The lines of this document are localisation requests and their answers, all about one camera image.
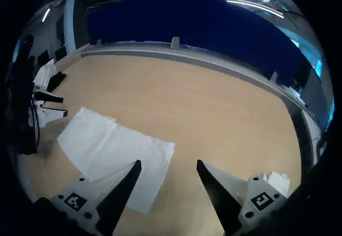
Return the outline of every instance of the white cloth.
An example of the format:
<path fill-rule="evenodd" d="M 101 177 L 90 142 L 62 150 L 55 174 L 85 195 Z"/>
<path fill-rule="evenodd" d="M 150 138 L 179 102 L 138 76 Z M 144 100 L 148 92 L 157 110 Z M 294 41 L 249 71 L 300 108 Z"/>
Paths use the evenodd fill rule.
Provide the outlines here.
<path fill-rule="evenodd" d="M 47 88 L 50 78 L 54 76 L 56 73 L 57 69 L 54 64 L 54 60 L 52 59 L 38 70 L 38 73 L 33 82 L 37 86 L 43 86 Z"/>
<path fill-rule="evenodd" d="M 164 180 L 175 144 L 115 123 L 89 109 L 72 118 L 57 139 L 74 165 L 90 180 L 98 180 L 141 160 L 142 171 L 127 206 L 147 213 Z"/>
<path fill-rule="evenodd" d="M 279 174 L 271 171 L 269 176 L 263 175 L 264 180 L 268 182 L 273 188 L 275 188 L 282 195 L 287 197 L 290 187 L 290 179 L 287 178 L 286 174 Z"/>

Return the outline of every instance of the desk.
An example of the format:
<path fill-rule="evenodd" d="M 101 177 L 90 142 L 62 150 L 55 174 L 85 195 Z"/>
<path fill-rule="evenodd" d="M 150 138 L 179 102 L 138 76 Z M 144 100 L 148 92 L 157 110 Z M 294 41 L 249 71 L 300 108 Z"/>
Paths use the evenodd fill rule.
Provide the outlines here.
<path fill-rule="evenodd" d="M 138 56 L 87 56 L 65 73 L 54 91 L 64 103 L 48 105 L 69 115 L 49 123 L 38 154 L 24 158 L 39 197 L 53 196 L 79 175 L 56 138 L 82 106 L 176 144 L 150 212 L 126 208 L 116 235 L 222 235 L 197 159 L 244 179 L 271 170 L 287 174 L 290 192 L 300 184 L 291 117 L 283 101 L 264 89 L 211 69 Z"/>

